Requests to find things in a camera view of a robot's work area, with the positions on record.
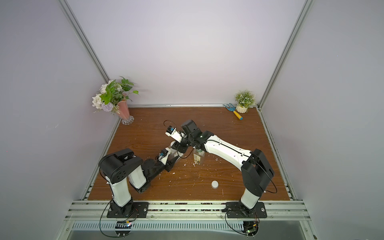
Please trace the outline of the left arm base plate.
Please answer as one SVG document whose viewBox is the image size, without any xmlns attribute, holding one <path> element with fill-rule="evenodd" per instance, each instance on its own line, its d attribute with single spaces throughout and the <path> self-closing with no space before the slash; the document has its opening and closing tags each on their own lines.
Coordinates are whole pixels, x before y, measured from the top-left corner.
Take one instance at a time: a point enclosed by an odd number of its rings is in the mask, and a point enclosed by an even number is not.
<svg viewBox="0 0 384 240">
<path fill-rule="evenodd" d="M 148 202 L 128 202 L 125 206 L 120 207 L 114 201 L 110 204 L 107 218 L 146 218 L 148 213 Z"/>
</svg>

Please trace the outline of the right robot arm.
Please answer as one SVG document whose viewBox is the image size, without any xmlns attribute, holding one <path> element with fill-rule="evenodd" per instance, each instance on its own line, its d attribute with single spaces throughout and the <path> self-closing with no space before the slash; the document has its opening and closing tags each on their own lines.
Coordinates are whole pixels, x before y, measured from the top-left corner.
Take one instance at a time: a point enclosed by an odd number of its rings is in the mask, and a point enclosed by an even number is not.
<svg viewBox="0 0 384 240">
<path fill-rule="evenodd" d="M 240 207 L 245 210 L 253 209 L 272 183 L 275 171 L 259 149 L 251 151 L 232 145 L 212 132 L 202 132 L 192 120 L 183 123 L 182 131 L 173 130 L 172 138 L 179 143 L 176 150 L 181 153 L 185 148 L 193 147 L 216 155 L 239 169 L 245 186 Z"/>
</svg>

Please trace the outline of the square clear plastic bottle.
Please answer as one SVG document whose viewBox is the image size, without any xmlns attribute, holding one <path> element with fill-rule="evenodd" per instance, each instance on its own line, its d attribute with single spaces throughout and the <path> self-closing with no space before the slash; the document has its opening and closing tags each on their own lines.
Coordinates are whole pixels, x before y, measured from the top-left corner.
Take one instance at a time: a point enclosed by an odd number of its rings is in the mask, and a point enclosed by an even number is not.
<svg viewBox="0 0 384 240">
<path fill-rule="evenodd" d="M 171 142 L 169 159 L 180 158 L 183 156 L 183 153 L 178 150 L 179 145 L 180 143 L 177 141 Z"/>
</svg>

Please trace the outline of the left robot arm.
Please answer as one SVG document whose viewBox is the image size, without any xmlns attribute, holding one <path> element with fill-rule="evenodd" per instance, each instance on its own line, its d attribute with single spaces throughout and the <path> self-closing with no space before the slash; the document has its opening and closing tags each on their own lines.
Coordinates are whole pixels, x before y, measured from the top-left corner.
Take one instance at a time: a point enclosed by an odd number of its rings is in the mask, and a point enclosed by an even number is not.
<svg viewBox="0 0 384 240">
<path fill-rule="evenodd" d="M 159 174 L 170 172 L 182 156 L 172 148 L 165 148 L 155 159 L 144 161 L 131 149 L 125 149 L 104 156 L 99 161 L 99 169 L 110 185 L 113 203 L 122 209 L 132 201 L 128 184 L 143 193 Z"/>
</svg>

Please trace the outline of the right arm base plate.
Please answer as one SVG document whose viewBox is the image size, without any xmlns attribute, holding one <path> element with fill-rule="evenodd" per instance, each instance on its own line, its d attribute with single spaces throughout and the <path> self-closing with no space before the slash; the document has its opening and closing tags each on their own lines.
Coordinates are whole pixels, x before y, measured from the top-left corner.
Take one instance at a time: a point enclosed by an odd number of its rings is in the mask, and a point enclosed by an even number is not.
<svg viewBox="0 0 384 240">
<path fill-rule="evenodd" d="M 226 213 L 228 218 L 230 219 L 266 219 L 267 212 L 266 207 L 263 202 L 257 202 L 256 205 L 252 209 L 248 209 L 241 202 L 227 202 L 226 207 L 222 210 L 223 213 Z"/>
</svg>

